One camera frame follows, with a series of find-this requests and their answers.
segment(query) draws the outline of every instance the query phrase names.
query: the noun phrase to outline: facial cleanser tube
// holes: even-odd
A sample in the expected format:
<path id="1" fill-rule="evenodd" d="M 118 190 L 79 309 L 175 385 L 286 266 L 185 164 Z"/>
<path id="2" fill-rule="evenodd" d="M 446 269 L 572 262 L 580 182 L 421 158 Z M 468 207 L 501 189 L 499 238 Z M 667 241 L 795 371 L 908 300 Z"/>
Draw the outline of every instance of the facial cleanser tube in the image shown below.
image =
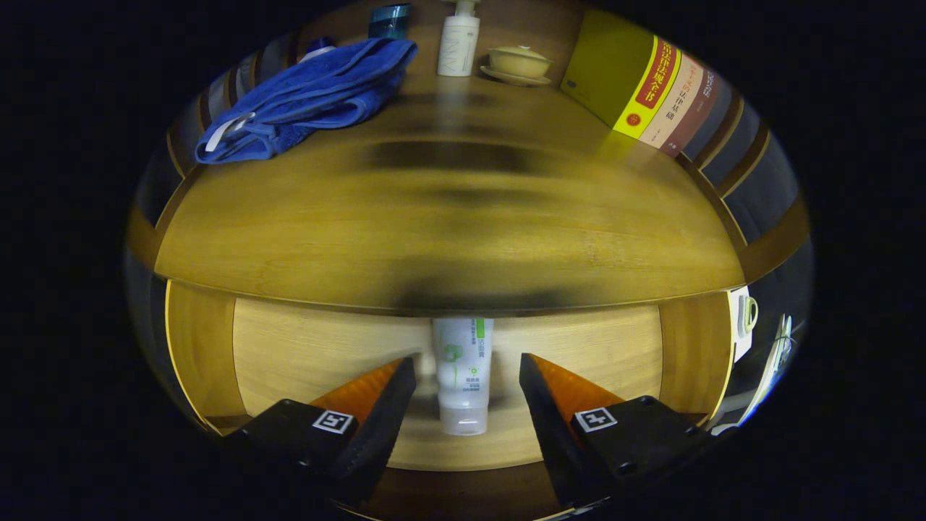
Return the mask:
<path id="1" fill-rule="evenodd" d="M 441 428 L 454 436 L 482 434 L 489 417 L 492 319 L 434 319 Z"/>

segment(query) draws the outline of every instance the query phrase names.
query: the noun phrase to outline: pump dispenser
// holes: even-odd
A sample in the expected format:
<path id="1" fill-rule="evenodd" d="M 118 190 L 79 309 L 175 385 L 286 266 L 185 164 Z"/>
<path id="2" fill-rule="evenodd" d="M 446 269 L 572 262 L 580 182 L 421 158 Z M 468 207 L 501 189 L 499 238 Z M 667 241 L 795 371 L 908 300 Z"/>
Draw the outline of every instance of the pump dispenser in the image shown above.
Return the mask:
<path id="1" fill-rule="evenodd" d="M 444 20 L 437 73 L 441 76 L 469 76 L 479 38 L 479 19 L 473 16 L 480 0 L 456 0 L 457 13 Z"/>

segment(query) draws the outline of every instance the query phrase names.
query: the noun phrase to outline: saucer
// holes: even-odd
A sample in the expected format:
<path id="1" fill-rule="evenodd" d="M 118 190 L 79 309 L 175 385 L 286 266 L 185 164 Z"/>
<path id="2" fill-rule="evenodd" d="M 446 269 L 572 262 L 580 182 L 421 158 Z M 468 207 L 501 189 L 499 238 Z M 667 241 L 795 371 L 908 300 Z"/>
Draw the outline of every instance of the saucer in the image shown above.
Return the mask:
<path id="1" fill-rule="evenodd" d="M 528 78 L 526 76 L 516 76 L 514 74 L 505 74 L 504 72 L 499 72 L 497 70 L 489 69 L 485 65 L 479 67 L 479 70 L 505 83 L 510 83 L 512 85 L 517 85 L 521 87 L 526 87 L 528 85 L 547 85 L 550 83 L 549 78 Z"/>

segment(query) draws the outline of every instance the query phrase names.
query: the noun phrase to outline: blue towel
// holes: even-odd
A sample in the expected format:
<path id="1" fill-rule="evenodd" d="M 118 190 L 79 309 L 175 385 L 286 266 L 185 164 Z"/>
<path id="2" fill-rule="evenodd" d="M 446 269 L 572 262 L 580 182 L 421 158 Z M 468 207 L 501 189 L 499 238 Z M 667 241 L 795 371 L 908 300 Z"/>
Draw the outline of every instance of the blue towel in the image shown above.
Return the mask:
<path id="1" fill-rule="evenodd" d="M 395 93 L 417 53 L 408 40 L 371 38 L 298 63 L 212 121 L 196 144 L 196 160 L 219 164 L 270 159 L 316 129 L 364 121 Z M 206 152 L 206 143 L 222 125 L 225 134 L 215 150 Z"/>

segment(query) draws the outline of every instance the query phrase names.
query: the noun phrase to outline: wooden table surface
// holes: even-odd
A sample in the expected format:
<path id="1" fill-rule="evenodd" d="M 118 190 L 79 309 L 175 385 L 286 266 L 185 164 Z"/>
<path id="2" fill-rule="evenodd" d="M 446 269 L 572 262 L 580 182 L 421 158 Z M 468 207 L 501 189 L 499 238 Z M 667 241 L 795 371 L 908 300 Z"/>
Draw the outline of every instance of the wooden table surface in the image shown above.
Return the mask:
<path id="1" fill-rule="evenodd" d="M 441 432 L 431 320 L 323 311 L 264 299 L 234 306 L 234 366 L 247 413 L 278 400 L 309 402 L 371 368 L 411 356 L 418 386 L 389 466 L 471 471 L 541 461 L 518 383 L 532 352 L 625 398 L 659 396 L 662 334 L 657 306 L 497 319 L 485 434 Z"/>
<path id="2" fill-rule="evenodd" d="M 205 169 L 166 277 L 356 311 L 485 316 L 739 286 L 714 210 L 654 148 L 553 87 L 410 73 L 358 126 Z"/>

